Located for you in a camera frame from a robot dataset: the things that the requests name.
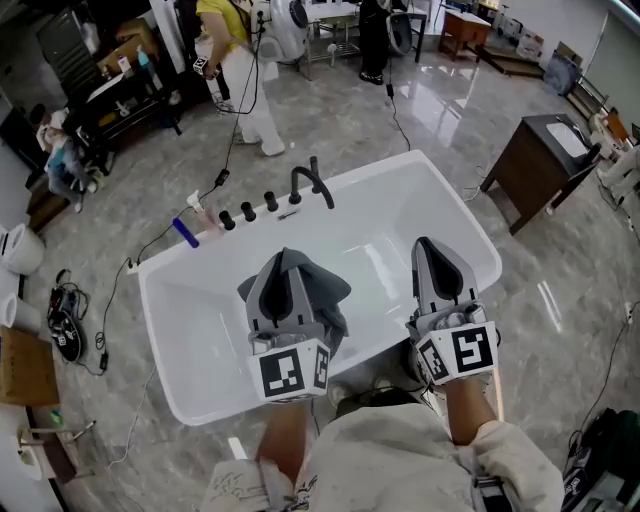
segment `yellow shirt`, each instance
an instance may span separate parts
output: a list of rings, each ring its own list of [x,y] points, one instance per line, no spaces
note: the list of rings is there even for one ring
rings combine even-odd
[[[242,13],[242,18],[240,18],[238,11]],[[249,15],[239,7],[238,10],[236,10],[236,8],[231,4],[231,0],[198,0],[196,5],[196,14],[199,16],[203,12],[222,14],[231,37],[244,41],[245,43],[251,42],[249,34],[247,34],[247,29],[243,24],[244,21],[245,24],[249,25]],[[236,46],[238,45],[235,42],[232,42],[230,49],[234,49]]]

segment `sink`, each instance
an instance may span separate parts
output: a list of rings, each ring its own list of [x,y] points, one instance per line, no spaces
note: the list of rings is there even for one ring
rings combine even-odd
[[[584,146],[578,136],[564,123],[553,123],[547,125],[547,130],[553,135],[553,138],[564,148],[564,150],[573,158],[587,154],[587,148]]]

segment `person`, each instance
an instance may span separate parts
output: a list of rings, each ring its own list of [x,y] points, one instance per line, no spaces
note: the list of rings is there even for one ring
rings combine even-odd
[[[262,87],[266,66],[257,60],[251,49],[249,15],[231,0],[198,0],[196,14],[213,39],[211,53],[206,56],[209,62],[204,69],[205,78],[213,80],[218,74],[218,64],[221,64],[233,110],[251,112],[241,114],[238,119],[244,142],[262,142],[262,151],[267,156],[282,153],[284,143],[276,130]]]
[[[389,59],[389,31],[387,29],[388,8],[378,0],[363,0],[360,4],[360,48],[362,70],[360,80],[382,85],[382,72]]]
[[[374,390],[339,402],[306,460],[308,401],[271,405],[256,460],[219,463],[200,510],[560,510],[560,471],[518,427],[496,420],[480,383],[444,390],[450,435],[407,392]]]
[[[36,105],[30,114],[31,123],[38,126],[36,138],[42,151],[49,153],[45,170],[49,176],[49,190],[67,199],[76,213],[82,211],[83,196],[74,192],[64,182],[65,172],[75,176],[83,190],[92,194],[97,190],[97,184],[85,172],[80,163],[78,151],[73,140],[62,127],[67,115],[63,110],[53,113],[47,112],[41,103]]]

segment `bathtub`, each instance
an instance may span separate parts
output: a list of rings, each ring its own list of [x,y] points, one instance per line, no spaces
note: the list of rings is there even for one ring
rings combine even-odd
[[[306,253],[352,287],[340,303],[350,336],[332,360],[330,375],[408,336],[404,324],[417,306],[411,248],[418,237],[440,240],[465,257],[480,291],[500,276],[495,247],[422,152],[375,162],[325,183],[335,200],[333,210],[307,187],[300,191],[299,205],[281,197],[274,213],[262,205],[254,222],[239,215],[234,230],[201,233],[197,249],[183,242],[138,267],[158,374],[182,423],[201,425],[261,405],[246,363],[249,326],[236,288],[285,246]]]

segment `white robot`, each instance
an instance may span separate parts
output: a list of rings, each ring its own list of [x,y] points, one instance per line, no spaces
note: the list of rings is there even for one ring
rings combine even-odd
[[[414,373],[431,387],[491,371],[498,363],[496,328],[478,300],[471,267],[427,237],[416,241],[411,256],[418,309],[406,325]],[[314,318],[299,269],[289,270],[285,285],[272,289],[275,265],[277,256],[258,274],[246,300],[256,391],[261,400],[276,403],[324,395],[337,347],[328,346],[325,326]],[[283,304],[277,311],[268,311],[270,293]]]

